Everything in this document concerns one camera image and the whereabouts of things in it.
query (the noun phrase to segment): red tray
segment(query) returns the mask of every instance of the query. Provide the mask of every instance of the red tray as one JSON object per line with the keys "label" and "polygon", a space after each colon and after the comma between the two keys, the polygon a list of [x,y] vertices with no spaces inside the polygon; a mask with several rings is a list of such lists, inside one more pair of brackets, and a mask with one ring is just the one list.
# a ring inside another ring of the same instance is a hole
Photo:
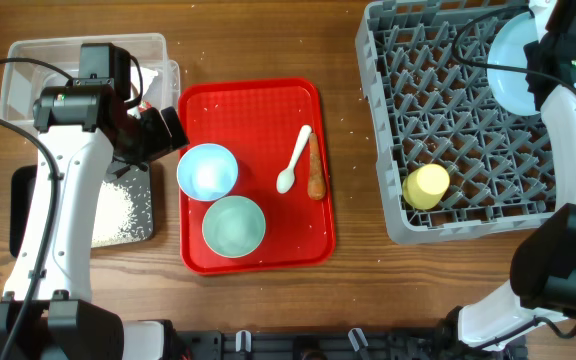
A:
{"label": "red tray", "polygon": [[[196,85],[179,98],[181,124],[190,146],[216,143],[229,149],[239,177],[229,195],[256,202],[266,217],[266,235],[250,255],[221,257],[206,245],[201,232],[212,203],[189,199],[179,191],[181,258],[201,275],[317,265],[335,248],[326,146],[319,94],[304,79],[273,79]],[[277,175],[288,166],[297,134],[312,126],[319,140],[327,192],[323,200],[308,197],[308,146],[295,167],[295,184],[277,193]]]}

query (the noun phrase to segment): blue bowl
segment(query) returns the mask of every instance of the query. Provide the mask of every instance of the blue bowl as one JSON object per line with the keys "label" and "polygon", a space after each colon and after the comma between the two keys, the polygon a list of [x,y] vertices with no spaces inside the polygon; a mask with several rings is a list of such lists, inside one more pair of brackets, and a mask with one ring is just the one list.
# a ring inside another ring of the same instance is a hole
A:
{"label": "blue bowl", "polygon": [[266,234],[266,218],[259,206],[243,196],[227,196],[210,206],[201,231],[217,255],[240,258],[255,251]]}
{"label": "blue bowl", "polygon": [[177,182],[188,197],[215,201],[235,186],[239,168],[228,149],[217,144],[202,144],[188,150],[177,165]]}

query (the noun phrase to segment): plate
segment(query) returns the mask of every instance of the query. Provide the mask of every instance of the plate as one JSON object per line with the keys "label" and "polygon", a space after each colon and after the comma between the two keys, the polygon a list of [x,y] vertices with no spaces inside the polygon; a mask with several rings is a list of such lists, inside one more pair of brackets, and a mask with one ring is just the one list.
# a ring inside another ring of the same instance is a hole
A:
{"label": "plate", "polygon": [[[524,46],[537,41],[535,19],[529,13],[512,18],[499,31],[488,53],[488,64],[525,69],[528,60]],[[488,69],[488,83],[499,105],[513,114],[530,116],[535,110],[535,97],[528,92],[526,74]]]}
{"label": "plate", "polygon": [[[256,203],[266,220],[263,241],[250,254],[227,258],[206,244],[202,223],[211,203],[179,192],[180,255],[186,266],[201,275],[315,266],[335,249],[335,226],[326,139],[317,88],[300,78],[200,84],[179,99],[179,119],[190,146],[217,143],[237,159],[239,173],[230,196]],[[310,149],[295,166],[295,183],[277,192],[277,176],[286,168],[303,125],[319,140],[326,196],[308,196]]]}

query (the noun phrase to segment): plastic container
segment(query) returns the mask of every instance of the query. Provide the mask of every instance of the plastic container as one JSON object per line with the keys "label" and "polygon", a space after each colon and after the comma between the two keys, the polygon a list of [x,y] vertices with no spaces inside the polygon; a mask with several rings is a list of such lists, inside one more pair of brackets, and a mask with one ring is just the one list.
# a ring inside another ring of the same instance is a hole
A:
{"label": "plastic container", "polygon": [[[81,44],[111,42],[134,55],[142,68],[157,71],[143,99],[153,107],[177,107],[181,89],[179,66],[168,59],[166,39],[161,34],[84,36],[17,41],[8,57],[28,57],[55,65],[72,76],[79,72]],[[29,63],[7,64],[1,86],[0,117],[36,134],[32,104],[46,86],[61,86],[66,79],[41,66]]]}
{"label": "plastic container", "polygon": [[[509,5],[468,0],[370,3],[355,38],[377,143],[386,227],[399,244],[468,239],[539,227],[555,208],[552,151],[540,115],[499,106],[481,68],[454,61],[450,45],[470,20]],[[486,62],[496,31],[516,14],[475,26],[458,49]],[[402,182],[435,163],[450,175],[438,206],[416,210]]]}
{"label": "plastic container", "polygon": [[[229,274],[321,264],[335,248],[335,228],[317,89],[303,79],[272,79],[192,86],[179,99],[179,118],[193,146],[217,143],[237,159],[239,175],[230,195],[254,201],[264,213],[259,247],[241,258],[215,254],[204,241],[202,222],[210,203],[179,191],[180,255],[201,275]],[[310,125],[319,140],[326,195],[308,197],[309,149],[295,166],[295,183],[277,192],[277,176],[290,160],[297,134]]]}

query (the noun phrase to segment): clear plastic bin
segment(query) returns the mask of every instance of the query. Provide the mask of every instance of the clear plastic bin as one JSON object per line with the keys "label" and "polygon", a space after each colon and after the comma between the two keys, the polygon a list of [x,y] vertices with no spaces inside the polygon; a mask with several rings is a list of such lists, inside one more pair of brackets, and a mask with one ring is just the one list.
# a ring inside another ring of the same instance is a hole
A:
{"label": "clear plastic bin", "polygon": [[[157,71],[143,99],[153,107],[177,108],[181,89],[179,65],[168,59],[166,39],[161,34],[84,36],[59,39],[17,41],[8,57],[27,57],[55,65],[73,77],[79,71],[79,50],[84,43],[111,42],[134,55],[142,68]],[[66,78],[30,63],[7,64],[1,86],[0,117],[37,134],[33,127],[32,105],[47,86],[62,86]]]}

